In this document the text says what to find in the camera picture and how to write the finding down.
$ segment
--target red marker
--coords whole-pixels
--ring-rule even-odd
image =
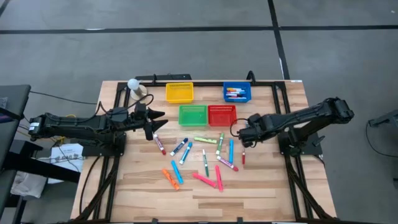
[[[218,159],[220,162],[222,162],[223,164],[227,165],[227,166],[228,166],[229,168],[231,168],[232,170],[234,170],[234,171],[238,171],[238,170],[239,170],[236,166],[230,164],[228,161],[226,161],[225,159],[223,159],[221,156],[217,156],[217,159]]]
[[[157,134],[154,134],[154,139],[157,143],[157,146],[159,146],[159,149],[162,151],[162,154],[166,155],[166,151],[164,150],[163,144],[160,142],[159,138],[157,137]]]
[[[214,187],[214,188],[217,186],[217,184],[216,184],[214,181],[209,180],[209,179],[207,179],[206,177],[202,177],[202,176],[199,175],[198,173],[193,173],[192,176],[193,176],[194,178],[198,179],[198,180],[203,181],[204,183],[206,183],[206,184],[208,184],[208,185],[210,185],[210,186],[212,186],[212,187]]]
[[[243,152],[242,152],[242,164],[243,164],[243,165],[244,165],[245,155],[246,155],[246,153],[245,153],[245,151],[244,151],[244,149],[243,149]]]
[[[216,176],[217,176],[218,189],[220,190],[220,192],[222,192],[224,188],[223,188],[223,183],[221,181],[220,168],[218,166],[216,166]]]

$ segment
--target white paper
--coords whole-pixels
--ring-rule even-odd
[[[70,163],[65,159],[65,156],[62,154],[60,149],[65,154],[65,156],[68,157]],[[79,144],[64,144],[60,147],[58,146],[53,147],[51,149],[50,163],[56,166],[64,167],[66,169],[81,172],[81,168],[83,167],[83,158],[81,156],[82,151],[83,151],[83,146]],[[49,184],[56,184],[60,182],[62,182],[62,180],[51,179],[51,178],[49,178],[48,181]]]

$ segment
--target orange marker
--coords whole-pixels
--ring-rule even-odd
[[[178,184],[173,180],[172,176],[170,176],[169,172],[167,172],[166,169],[162,169],[163,174],[166,176],[166,178],[168,178],[168,180],[170,181],[170,183],[173,185],[175,190],[179,190],[179,186]]]

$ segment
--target marker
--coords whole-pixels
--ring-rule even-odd
[[[188,138],[185,138],[184,141],[182,141],[172,152],[170,152],[171,156],[174,156],[178,150],[180,150],[182,148],[183,145],[185,145],[185,143],[187,143]]]
[[[166,178],[170,181],[170,183],[173,185],[174,189],[175,189],[175,190],[179,190],[180,187],[178,186],[178,183],[176,183],[176,182],[173,180],[173,178],[172,178],[172,176],[169,174],[169,172],[167,172],[166,169],[162,169],[162,172],[163,172],[163,174],[166,176]]]
[[[220,190],[220,192],[222,192],[224,188],[223,188],[223,182],[221,181],[220,168],[218,166],[216,166],[216,176],[217,176],[218,189]]]
[[[244,165],[244,159],[246,157],[246,153],[245,153],[245,149],[243,148],[243,152],[242,152],[242,164]]]
[[[221,146],[223,145],[223,139],[224,139],[224,133],[221,133],[220,141],[218,142],[218,147],[217,147],[216,155],[219,155],[219,154],[220,154]]]
[[[194,139],[195,141],[201,141],[201,142],[207,142],[207,143],[217,144],[217,140],[214,140],[214,139],[205,139],[205,138],[199,138],[199,137],[194,137],[193,139]]]
[[[162,151],[162,154],[166,155],[166,151],[164,150],[163,144],[160,142],[159,138],[157,137],[157,134],[154,134],[154,139],[155,142],[157,143],[157,146],[159,146],[160,151]]]
[[[232,170],[234,170],[234,171],[238,171],[238,170],[239,170],[236,166],[230,164],[228,161],[226,161],[225,159],[221,158],[221,156],[217,156],[217,159],[218,159],[220,162],[222,162],[223,164],[227,165],[227,166],[228,166],[229,168],[231,168]]]
[[[202,177],[202,176],[199,175],[198,173],[193,173],[192,176],[193,176],[194,178],[198,179],[198,180],[203,181],[204,183],[206,183],[206,184],[208,184],[208,185],[210,185],[210,186],[212,186],[212,187],[214,187],[214,188],[217,186],[217,184],[216,184],[214,181],[209,180],[209,179],[207,179],[206,177]]]
[[[240,90],[240,91],[244,91],[244,90],[242,90],[241,88],[231,88],[231,87],[227,87],[227,90],[228,91],[230,91],[230,90]]]
[[[243,99],[246,99],[246,97],[234,97],[234,96],[232,96],[232,97],[228,97],[228,99],[236,99],[236,100],[243,100]]]
[[[172,161],[172,165],[173,165],[173,169],[174,169],[175,175],[177,176],[178,181],[180,182],[180,184],[183,184],[184,181],[183,181],[183,179],[180,175],[180,172],[178,171],[177,165],[175,165],[174,161]]]
[[[181,159],[180,159],[180,164],[181,164],[181,165],[184,164],[185,159],[187,158],[187,155],[188,155],[188,153],[189,153],[191,147],[192,147],[192,142],[188,143],[188,147],[187,147],[187,149],[185,150],[184,155],[182,155],[182,157],[181,157]]]
[[[245,92],[239,91],[239,92],[226,92],[227,94],[245,94]]]
[[[206,170],[206,176],[209,177],[209,167],[207,164],[207,159],[206,159],[206,152],[204,149],[203,150],[203,161],[205,161],[205,170]]]
[[[229,140],[229,163],[234,163],[234,140]]]

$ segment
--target white ball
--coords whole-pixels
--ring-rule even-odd
[[[136,80],[135,78],[130,79],[127,82],[127,86],[129,87],[130,90],[138,90],[139,88],[139,81]]]

